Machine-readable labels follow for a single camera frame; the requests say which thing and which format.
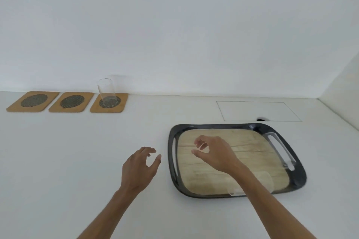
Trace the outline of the person's right forearm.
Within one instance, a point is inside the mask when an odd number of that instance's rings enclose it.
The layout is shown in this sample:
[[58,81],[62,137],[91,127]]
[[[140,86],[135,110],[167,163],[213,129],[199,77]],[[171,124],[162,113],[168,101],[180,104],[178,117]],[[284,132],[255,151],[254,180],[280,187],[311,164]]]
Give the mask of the person's right forearm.
[[244,190],[271,239],[317,239],[240,161],[225,164],[225,172]]

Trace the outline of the person's right hand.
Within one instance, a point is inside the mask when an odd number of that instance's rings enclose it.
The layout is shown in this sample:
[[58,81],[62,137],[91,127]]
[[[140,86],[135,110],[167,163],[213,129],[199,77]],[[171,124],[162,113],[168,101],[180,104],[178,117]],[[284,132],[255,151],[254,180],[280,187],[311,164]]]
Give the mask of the person's right hand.
[[242,166],[230,145],[221,137],[200,135],[194,144],[197,150],[210,153],[210,160],[203,161],[220,172],[231,175]]

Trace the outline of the cork coaster with mesh disc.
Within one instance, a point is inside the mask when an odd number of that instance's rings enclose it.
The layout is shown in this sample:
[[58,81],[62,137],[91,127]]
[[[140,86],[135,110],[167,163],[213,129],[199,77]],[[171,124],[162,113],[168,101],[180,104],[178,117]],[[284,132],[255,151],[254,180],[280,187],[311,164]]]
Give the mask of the cork coaster with mesh disc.
[[80,113],[83,112],[94,93],[91,92],[64,92],[49,108],[51,113]]
[[98,95],[90,108],[91,113],[121,113],[125,109],[128,93],[103,93]]
[[30,91],[9,106],[7,112],[37,113],[45,110],[60,92]]

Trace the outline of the person's left hand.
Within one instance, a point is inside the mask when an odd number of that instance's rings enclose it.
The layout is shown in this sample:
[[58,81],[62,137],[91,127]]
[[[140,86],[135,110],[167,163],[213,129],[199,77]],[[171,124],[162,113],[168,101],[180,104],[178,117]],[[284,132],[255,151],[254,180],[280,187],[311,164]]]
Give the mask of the person's left hand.
[[125,161],[120,188],[127,194],[137,196],[155,177],[158,169],[149,169],[146,164],[147,158],[155,153],[152,147],[141,147]]

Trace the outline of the clear drinking glass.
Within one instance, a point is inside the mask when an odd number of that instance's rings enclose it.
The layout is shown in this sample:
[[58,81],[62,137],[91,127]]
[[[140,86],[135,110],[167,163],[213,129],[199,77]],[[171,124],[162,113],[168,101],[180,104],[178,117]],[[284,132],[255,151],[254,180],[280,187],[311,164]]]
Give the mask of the clear drinking glass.
[[97,81],[99,94],[101,96],[100,106],[105,108],[115,107],[118,103],[113,81],[110,78],[102,78]]
[[[267,191],[270,193],[274,191],[274,182],[268,172],[254,172],[253,174],[263,187],[267,189]],[[225,186],[228,194],[232,197],[246,196],[242,187],[240,187],[240,185],[232,177],[225,178]]]

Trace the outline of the person's left forearm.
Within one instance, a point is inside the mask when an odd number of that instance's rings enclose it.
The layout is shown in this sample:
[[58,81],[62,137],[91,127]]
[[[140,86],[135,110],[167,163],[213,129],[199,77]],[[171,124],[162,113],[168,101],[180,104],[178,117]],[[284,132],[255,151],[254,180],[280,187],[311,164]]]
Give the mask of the person's left forearm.
[[138,188],[121,186],[77,239],[110,239],[123,214],[138,194]]

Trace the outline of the black tray with wood-look base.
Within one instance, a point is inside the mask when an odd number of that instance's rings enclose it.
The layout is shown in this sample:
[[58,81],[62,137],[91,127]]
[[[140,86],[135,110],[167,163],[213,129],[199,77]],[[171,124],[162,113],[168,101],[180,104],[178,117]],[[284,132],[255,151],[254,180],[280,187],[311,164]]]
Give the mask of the black tray with wood-look base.
[[307,182],[305,169],[294,150],[272,127],[260,122],[244,124],[179,124],[168,138],[168,164],[175,188],[197,199],[232,198],[226,190],[226,173],[195,157],[194,140],[200,135],[224,139],[252,173],[268,172],[272,194],[296,191]]

